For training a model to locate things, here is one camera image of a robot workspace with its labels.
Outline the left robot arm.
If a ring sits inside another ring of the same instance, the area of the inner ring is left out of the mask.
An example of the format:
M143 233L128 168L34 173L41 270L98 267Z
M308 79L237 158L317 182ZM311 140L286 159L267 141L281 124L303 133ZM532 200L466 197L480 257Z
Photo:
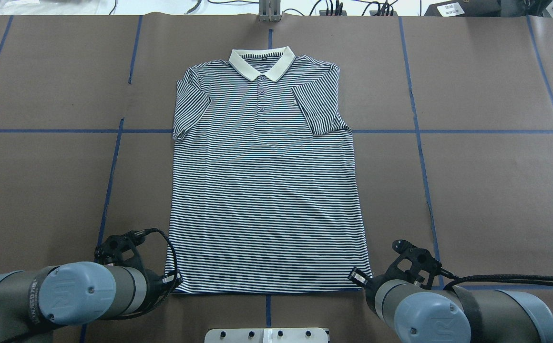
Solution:
M65 326L153 311L183 279L131 266L65 263L0 274L0 343L51 343Z

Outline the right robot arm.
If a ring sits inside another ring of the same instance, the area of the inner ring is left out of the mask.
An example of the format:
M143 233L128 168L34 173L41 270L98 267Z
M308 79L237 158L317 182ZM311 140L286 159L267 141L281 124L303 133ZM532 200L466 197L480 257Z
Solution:
M365 290L370 310L403 343L553 343L553 312L531 293L425 290L358 268L348 279Z

